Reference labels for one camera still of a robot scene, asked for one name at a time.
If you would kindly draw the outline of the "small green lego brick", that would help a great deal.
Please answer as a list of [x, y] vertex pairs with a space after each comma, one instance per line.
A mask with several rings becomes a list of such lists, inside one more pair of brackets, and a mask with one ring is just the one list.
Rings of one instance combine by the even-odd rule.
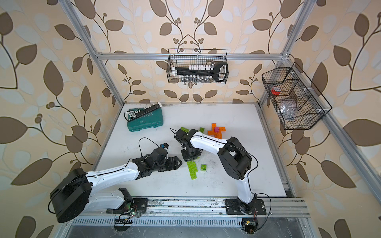
[[202, 164], [201, 167], [200, 167], [200, 170], [206, 172], [207, 171], [207, 165], [206, 164]]

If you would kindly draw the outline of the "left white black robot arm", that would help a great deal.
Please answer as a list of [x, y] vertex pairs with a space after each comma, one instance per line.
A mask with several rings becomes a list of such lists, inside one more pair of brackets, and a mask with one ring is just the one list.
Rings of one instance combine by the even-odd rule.
[[105, 209], [107, 213], [135, 212], [137, 206], [126, 188], [118, 192], [106, 192], [114, 185], [142, 179], [153, 172], [177, 170], [182, 162], [169, 157], [163, 147], [145, 156], [129, 159], [126, 164], [100, 171], [85, 172], [82, 168], [72, 170], [50, 193], [48, 210], [55, 214], [59, 223], [68, 222], [84, 211]]

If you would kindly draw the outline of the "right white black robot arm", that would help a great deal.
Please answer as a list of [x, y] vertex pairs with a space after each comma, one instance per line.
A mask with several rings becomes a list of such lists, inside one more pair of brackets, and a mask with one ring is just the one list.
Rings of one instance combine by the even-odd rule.
[[249, 173], [255, 157], [250, 154], [235, 137], [219, 139], [192, 129], [188, 132], [179, 129], [174, 138], [181, 144], [183, 160], [190, 162], [201, 156], [203, 151], [219, 157], [225, 172], [236, 180], [237, 198], [226, 199], [228, 215], [268, 215], [265, 203], [258, 199], [258, 194], [251, 190]]

